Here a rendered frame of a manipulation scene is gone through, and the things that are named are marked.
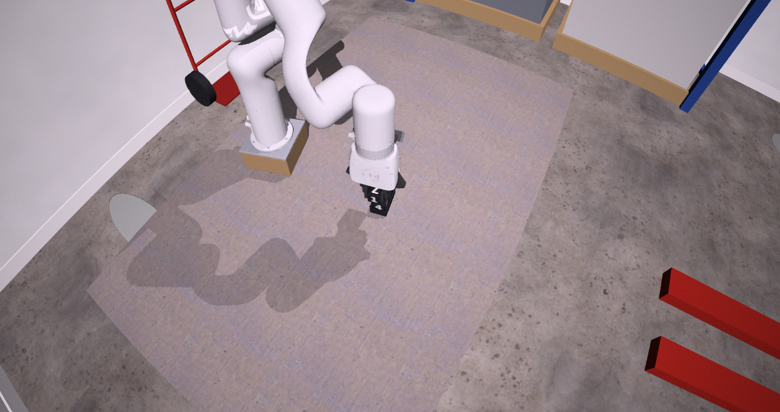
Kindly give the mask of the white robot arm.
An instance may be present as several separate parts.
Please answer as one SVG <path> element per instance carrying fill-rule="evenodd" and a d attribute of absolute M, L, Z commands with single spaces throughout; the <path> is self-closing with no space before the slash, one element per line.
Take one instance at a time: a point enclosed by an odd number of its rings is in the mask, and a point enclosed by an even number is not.
<path fill-rule="evenodd" d="M 328 128 L 353 110 L 354 132 L 348 137 L 368 160 L 386 158 L 395 142 L 402 142 L 405 133 L 395 130 L 393 92 L 359 67 L 347 65 L 315 87 L 310 83 L 308 51 L 327 17 L 320 0 L 214 0 L 214 4 L 227 39 L 242 41 L 229 52 L 226 63 L 249 115 L 245 126 L 253 129 L 250 140 L 257 150 L 280 150 L 293 137 L 277 85 L 265 75 L 280 62 L 285 87 L 310 125 Z"/>

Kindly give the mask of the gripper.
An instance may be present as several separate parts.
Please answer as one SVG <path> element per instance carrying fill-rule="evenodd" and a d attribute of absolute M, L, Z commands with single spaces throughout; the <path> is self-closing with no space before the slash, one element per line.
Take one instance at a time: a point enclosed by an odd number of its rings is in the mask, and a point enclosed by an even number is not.
<path fill-rule="evenodd" d="M 360 184 L 364 198 L 367 198 L 370 186 L 382 189 L 381 203 L 388 199 L 390 191 L 404 189 L 406 186 L 406 180 L 400 175 L 400 156 L 396 144 L 392 153 L 386 158 L 368 160 L 359 155 L 353 142 L 346 172 L 351 180 Z"/>

